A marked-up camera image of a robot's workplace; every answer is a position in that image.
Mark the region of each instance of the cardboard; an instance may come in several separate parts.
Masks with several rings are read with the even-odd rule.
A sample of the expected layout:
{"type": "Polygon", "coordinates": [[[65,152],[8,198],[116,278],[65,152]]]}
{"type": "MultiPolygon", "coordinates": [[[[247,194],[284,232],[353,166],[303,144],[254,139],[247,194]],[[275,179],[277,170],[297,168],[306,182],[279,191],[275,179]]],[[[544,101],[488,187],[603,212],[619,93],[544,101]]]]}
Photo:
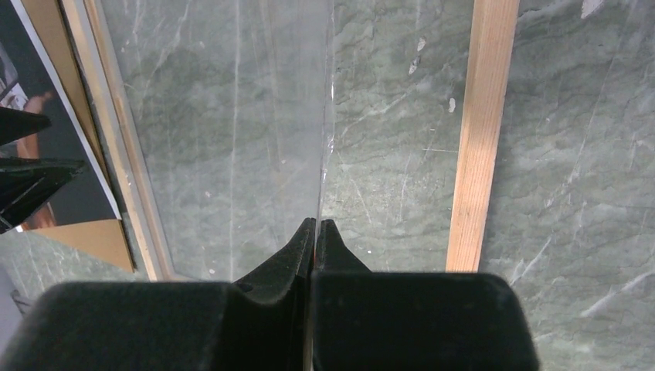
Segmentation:
{"type": "MultiPolygon", "coordinates": [[[[87,94],[77,68],[58,0],[22,0],[29,18],[39,35],[61,79],[66,95],[87,137],[93,154],[100,163],[105,178],[107,164],[97,137],[87,94]]],[[[36,230],[43,236],[91,254],[107,263],[134,271],[130,250],[120,220],[99,220],[68,226],[36,230]]]]}

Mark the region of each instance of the photograph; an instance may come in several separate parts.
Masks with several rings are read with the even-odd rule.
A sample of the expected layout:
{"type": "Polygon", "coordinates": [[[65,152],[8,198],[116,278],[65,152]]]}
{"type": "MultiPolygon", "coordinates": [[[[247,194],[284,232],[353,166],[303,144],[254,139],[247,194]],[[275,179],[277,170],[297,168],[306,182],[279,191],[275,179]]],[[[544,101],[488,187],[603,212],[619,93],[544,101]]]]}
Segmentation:
{"type": "Polygon", "coordinates": [[[83,160],[87,170],[20,228],[120,219],[116,200],[20,0],[0,0],[0,107],[43,114],[51,126],[0,147],[3,158],[83,160]]]}

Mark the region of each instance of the glass pane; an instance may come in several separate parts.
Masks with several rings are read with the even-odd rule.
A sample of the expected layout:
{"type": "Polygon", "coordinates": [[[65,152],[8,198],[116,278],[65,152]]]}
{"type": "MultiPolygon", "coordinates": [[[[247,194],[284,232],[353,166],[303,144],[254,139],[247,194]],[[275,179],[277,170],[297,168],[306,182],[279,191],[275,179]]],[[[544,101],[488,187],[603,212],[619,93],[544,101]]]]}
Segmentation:
{"type": "Polygon", "coordinates": [[[652,369],[655,4],[549,3],[518,20],[480,267],[543,369],[652,369]]]}
{"type": "Polygon", "coordinates": [[[102,5],[175,270],[243,276],[318,215],[331,4],[102,5]]]}
{"type": "Polygon", "coordinates": [[[458,0],[335,4],[323,215],[374,271],[445,266],[472,14],[458,0]]]}

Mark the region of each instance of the brown cardboard backing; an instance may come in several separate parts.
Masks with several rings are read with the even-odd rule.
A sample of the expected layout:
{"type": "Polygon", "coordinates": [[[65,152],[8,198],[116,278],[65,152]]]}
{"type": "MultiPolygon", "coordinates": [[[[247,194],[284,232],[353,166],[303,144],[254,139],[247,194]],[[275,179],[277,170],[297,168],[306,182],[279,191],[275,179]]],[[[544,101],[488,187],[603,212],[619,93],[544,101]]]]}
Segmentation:
{"type": "MultiPolygon", "coordinates": [[[[61,79],[93,154],[100,163],[103,174],[107,177],[107,166],[93,126],[93,116],[77,69],[73,48],[64,26],[58,0],[22,0],[22,3],[61,79]]],[[[99,220],[41,229],[36,232],[126,271],[134,271],[120,220],[99,220]]]]}

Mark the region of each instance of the wooden frame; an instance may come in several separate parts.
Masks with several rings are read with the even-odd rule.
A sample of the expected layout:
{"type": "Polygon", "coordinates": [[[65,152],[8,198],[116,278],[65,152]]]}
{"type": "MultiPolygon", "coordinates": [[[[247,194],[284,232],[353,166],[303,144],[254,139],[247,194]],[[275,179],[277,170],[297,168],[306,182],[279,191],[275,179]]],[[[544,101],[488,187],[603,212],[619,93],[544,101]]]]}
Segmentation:
{"type": "Polygon", "coordinates": [[[475,0],[447,271],[477,271],[519,0],[475,0]]]}
{"type": "Polygon", "coordinates": [[[62,4],[148,278],[189,280],[172,265],[102,8],[97,0],[62,0],[62,4]]]}

